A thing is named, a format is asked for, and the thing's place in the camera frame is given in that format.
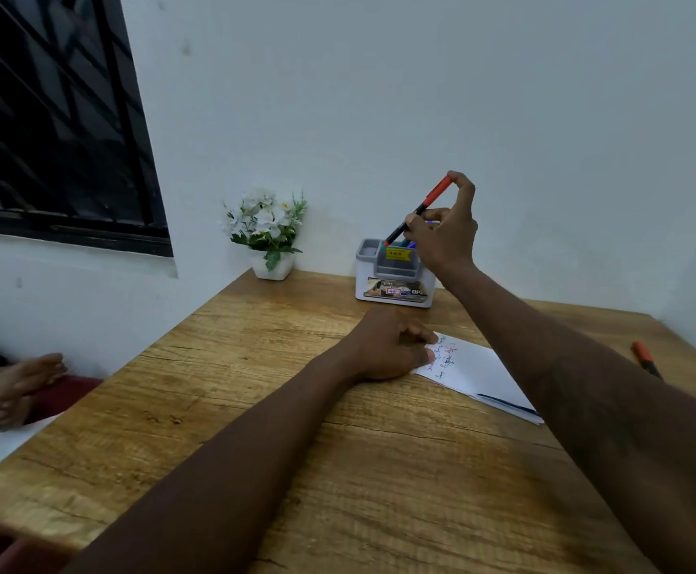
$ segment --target wood grain surface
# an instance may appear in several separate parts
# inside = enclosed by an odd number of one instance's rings
[[[696,349],[650,316],[532,304],[629,357],[643,340],[696,395]],[[0,527],[84,547],[372,306],[350,278],[244,274],[0,464]],[[446,291],[405,310],[487,345]],[[655,571],[546,427],[416,375],[328,416],[252,569],[284,570]]]

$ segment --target product label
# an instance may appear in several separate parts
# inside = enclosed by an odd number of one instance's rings
[[[407,248],[385,248],[385,258],[411,261],[409,255],[412,251]]]
[[[421,281],[385,280],[381,278],[367,278],[366,298],[383,298],[400,300],[402,302],[424,302],[427,300],[427,292]]]

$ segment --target hand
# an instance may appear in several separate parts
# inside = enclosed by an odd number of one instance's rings
[[[372,308],[328,352],[363,379],[394,379],[430,364],[435,354],[425,344],[438,337],[414,318],[394,308]]]
[[[478,223],[472,218],[472,199],[476,186],[457,171],[449,171],[449,178],[459,187],[454,207],[425,210],[422,216],[410,213],[406,217],[409,230],[404,237],[417,244],[417,250],[426,265],[439,279],[473,266],[472,242]],[[425,223],[438,220],[440,224]]]

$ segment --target forearm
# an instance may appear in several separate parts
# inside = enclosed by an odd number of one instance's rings
[[[696,571],[696,399],[475,268],[441,281],[641,549]]]
[[[353,384],[330,353],[239,416],[75,559],[79,572],[241,572],[316,430]]]

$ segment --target red and black marker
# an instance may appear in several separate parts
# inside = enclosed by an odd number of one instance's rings
[[[635,356],[637,356],[637,360],[640,361],[640,366],[642,366],[653,376],[658,376],[661,380],[664,380],[664,377],[661,376],[661,373],[659,373],[659,369],[656,368],[656,365],[653,362],[653,356],[651,356],[651,353],[649,352],[648,348],[646,348],[642,342],[633,342],[632,352],[635,353]]]
[[[446,191],[446,188],[451,185],[451,180],[449,179],[448,176],[444,177],[438,185],[435,186],[435,188],[427,194],[427,197],[425,197],[425,201],[422,202],[422,205],[420,205],[416,210],[414,210],[414,213],[416,215],[422,215],[422,212],[425,211],[428,207],[430,207],[430,204],[438,199],[438,196]],[[391,233],[390,236],[387,237],[387,239],[382,242],[382,245],[385,246],[386,248],[393,243],[396,238],[400,236],[403,232],[409,229],[409,226],[406,225],[406,223],[401,223],[400,226],[398,226],[393,232]]]

